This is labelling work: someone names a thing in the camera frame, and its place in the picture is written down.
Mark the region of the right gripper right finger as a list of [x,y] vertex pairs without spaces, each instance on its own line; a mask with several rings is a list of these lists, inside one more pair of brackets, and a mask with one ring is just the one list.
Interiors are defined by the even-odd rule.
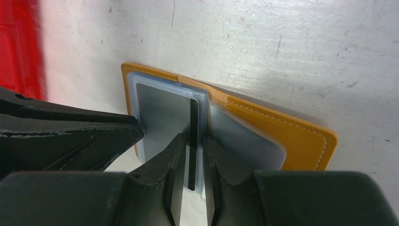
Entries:
[[396,226],[380,187],[353,171],[253,170],[203,141],[210,226]]

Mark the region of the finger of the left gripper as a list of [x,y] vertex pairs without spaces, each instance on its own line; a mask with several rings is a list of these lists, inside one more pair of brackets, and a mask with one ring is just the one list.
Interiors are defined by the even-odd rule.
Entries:
[[0,89],[0,176],[103,171],[143,138],[131,115],[91,111]]

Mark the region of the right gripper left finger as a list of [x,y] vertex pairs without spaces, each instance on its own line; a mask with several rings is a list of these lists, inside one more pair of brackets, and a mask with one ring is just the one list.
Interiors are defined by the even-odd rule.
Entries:
[[186,137],[130,173],[20,172],[0,183],[3,226],[177,226]]

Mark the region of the red plastic compartment tray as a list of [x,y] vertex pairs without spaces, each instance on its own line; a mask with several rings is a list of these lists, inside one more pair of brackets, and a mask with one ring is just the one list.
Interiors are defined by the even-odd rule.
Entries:
[[45,100],[39,0],[0,2],[0,85]]

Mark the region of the dark credit card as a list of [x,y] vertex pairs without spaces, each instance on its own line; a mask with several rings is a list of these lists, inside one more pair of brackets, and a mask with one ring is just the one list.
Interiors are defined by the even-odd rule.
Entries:
[[190,99],[190,127],[189,127],[189,168],[188,168],[188,189],[195,190],[197,148],[198,148],[198,122],[199,104],[196,100]]

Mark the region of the yellow leather card holder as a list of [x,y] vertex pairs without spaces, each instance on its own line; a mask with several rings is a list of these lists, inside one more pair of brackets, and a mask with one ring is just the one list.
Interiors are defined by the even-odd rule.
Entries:
[[283,144],[287,151],[283,170],[324,171],[337,147],[338,136],[330,129],[244,100],[235,94],[227,94],[202,81],[129,62],[121,64],[121,72],[128,114],[133,113],[133,102],[128,90],[129,72],[141,72],[204,89],[209,93],[211,101],[224,107],[227,112],[250,127],[270,135]]

